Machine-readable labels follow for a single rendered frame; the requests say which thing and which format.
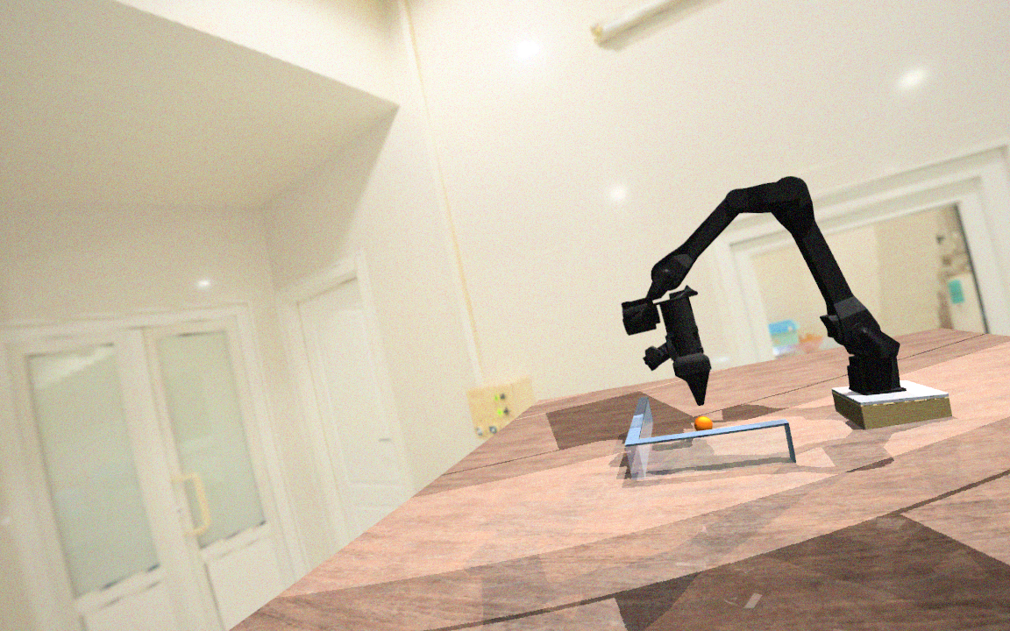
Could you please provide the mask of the clear l-shaped low wall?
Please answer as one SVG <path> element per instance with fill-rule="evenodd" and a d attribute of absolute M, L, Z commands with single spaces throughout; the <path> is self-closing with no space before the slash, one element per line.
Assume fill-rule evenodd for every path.
<path fill-rule="evenodd" d="M 633 480 L 793 464 L 788 426 L 625 447 Z"/>

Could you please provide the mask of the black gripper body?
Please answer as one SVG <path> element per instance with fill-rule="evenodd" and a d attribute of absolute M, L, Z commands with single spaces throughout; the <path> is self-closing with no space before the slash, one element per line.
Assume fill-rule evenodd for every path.
<path fill-rule="evenodd" d="M 697 374 L 712 369 L 710 359 L 704 354 L 704 347 L 701 346 L 696 320 L 665 328 L 678 354 L 672 364 L 676 376 Z"/>

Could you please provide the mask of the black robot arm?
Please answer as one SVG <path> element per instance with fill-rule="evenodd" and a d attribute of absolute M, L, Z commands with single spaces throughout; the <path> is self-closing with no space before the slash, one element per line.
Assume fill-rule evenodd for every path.
<path fill-rule="evenodd" d="M 698 292 L 691 290 L 689 285 L 682 291 L 669 293 L 668 300 L 656 303 L 653 300 L 676 290 L 684 282 L 691 266 L 738 213 L 771 212 L 796 240 L 811 276 L 824 296 L 829 314 L 819 318 L 829 331 L 829 338 L 844 346 L 847 354 L 854 355 L 849 356 L 850 364 L 847 365 L 849 390 L 865 396 L 906 391 L 900 386 L 895 357 L 899 354 L 899 341 L 883 334 L 878 321 L 850 290 L 816 224 L 807 184 L 796 176 L 781 177 L 778 182 L 727 192 L 724 201 L 691 233 L 689 239 L 651 269 L 652 283 L 645 298 L 622 302 L 622 326 L 626 334 L 632 336 L 656 329 L 660 323 L 656 305 L 660 305 L 665 327 L 696 320 L 689 298 Z"/>

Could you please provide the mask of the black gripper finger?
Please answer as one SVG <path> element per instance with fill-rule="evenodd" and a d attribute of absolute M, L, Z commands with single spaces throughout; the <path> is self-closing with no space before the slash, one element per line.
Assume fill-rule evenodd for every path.
<path fill-rule="evenodd" d="M 694 399 L 698 405 L 704 405 L 706 390 L 707 390 L 707 379 L 709 371 L 697 372 L 697 374 L 688 374 L 684 376 L 677 376 L 688 382 L 688 386 L 693 393 Z"/>

